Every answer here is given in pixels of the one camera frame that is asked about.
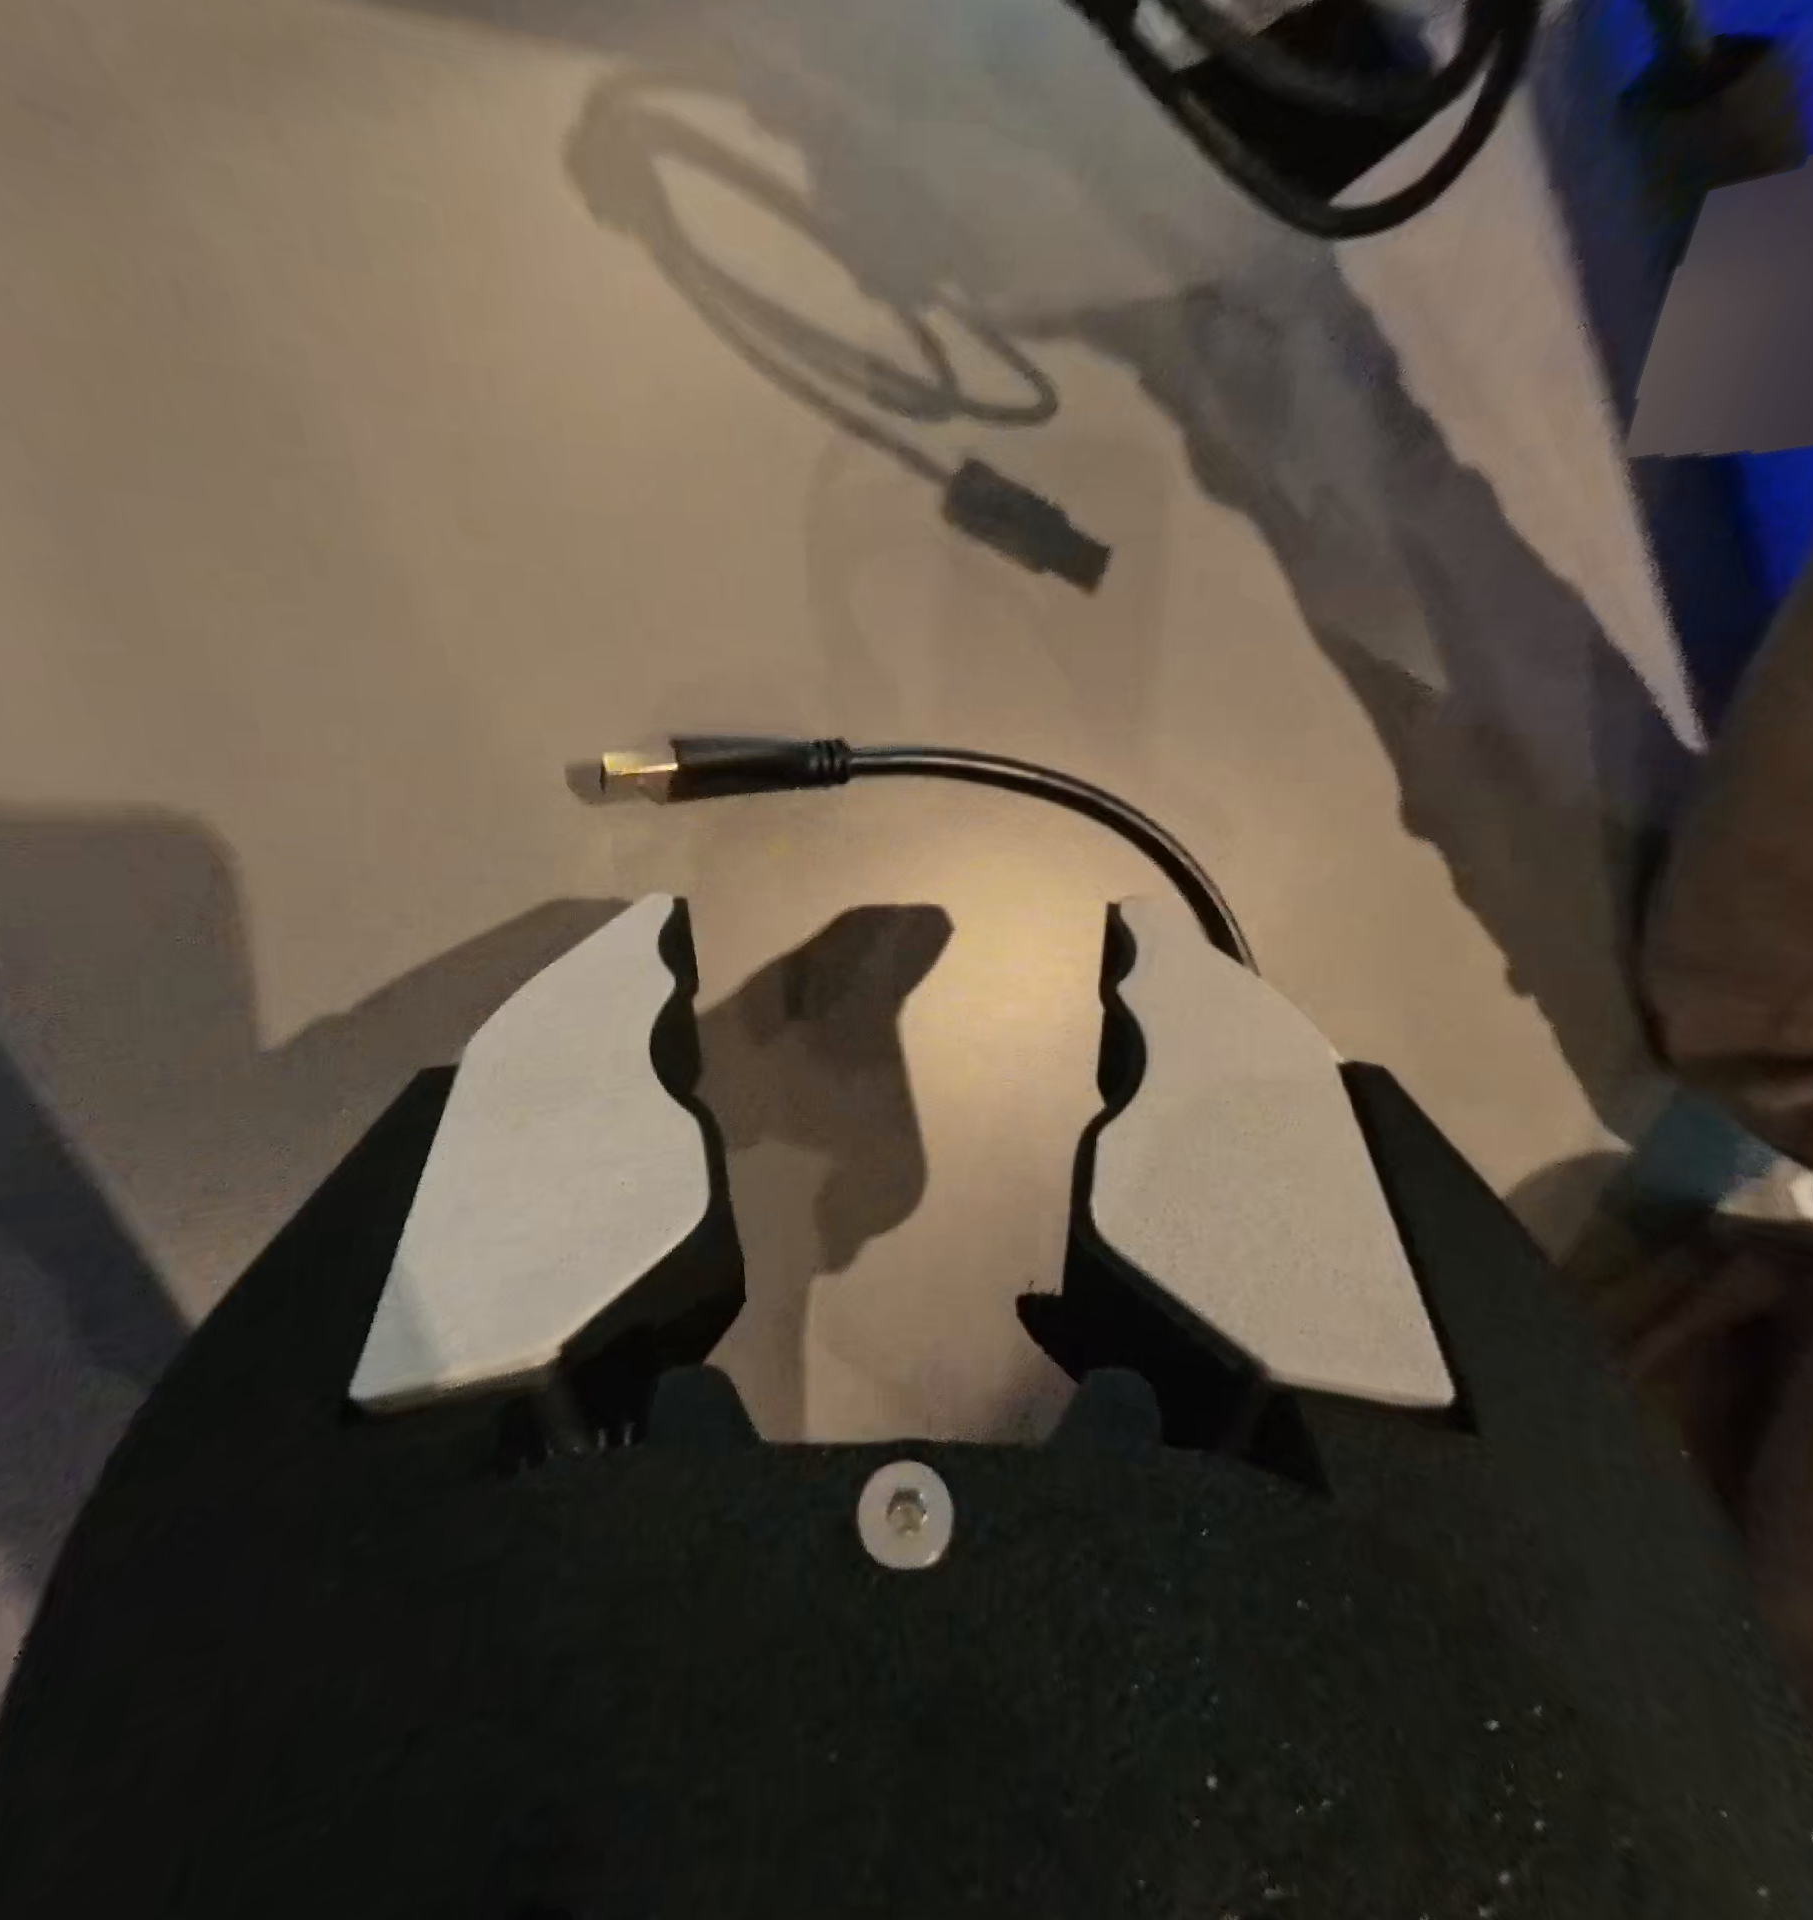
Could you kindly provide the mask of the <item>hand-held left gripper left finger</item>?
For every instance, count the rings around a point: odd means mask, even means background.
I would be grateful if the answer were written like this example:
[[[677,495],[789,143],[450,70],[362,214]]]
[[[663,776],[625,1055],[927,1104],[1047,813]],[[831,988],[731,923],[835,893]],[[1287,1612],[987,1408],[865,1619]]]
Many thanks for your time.
[[[555,1449],[619,1446],[710,1357],[744,1248],[697,990],[689,904],[648,894],[480,1023],[348,1381],[360,1412],[505,1399]]]

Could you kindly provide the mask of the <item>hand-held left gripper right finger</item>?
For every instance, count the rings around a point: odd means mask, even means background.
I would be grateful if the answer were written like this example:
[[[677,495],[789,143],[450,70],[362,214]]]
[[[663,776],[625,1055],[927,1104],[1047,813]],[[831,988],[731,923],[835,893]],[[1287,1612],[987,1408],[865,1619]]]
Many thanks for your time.
[[[1017,1315],[1074,1381],[1125,1371],[1194,1452],[1299,1452],[1303,1402],[1454,1412],[1346,1061],[1282,993],[1149,900],[1108,909],[1098,1109],[1062,1282]]]

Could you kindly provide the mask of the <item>blue plastic bin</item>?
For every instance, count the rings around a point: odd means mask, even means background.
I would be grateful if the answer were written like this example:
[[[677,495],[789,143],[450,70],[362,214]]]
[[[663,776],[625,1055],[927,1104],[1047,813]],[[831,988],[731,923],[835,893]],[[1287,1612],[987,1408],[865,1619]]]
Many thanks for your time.
[[[1813,157],[1813,3],[1548,4],[1529,96],[1627,430],[1706,192]],[[1813,556],[1813,445],[1632,457],[1627,474],[1693,707],[1716,732]]]

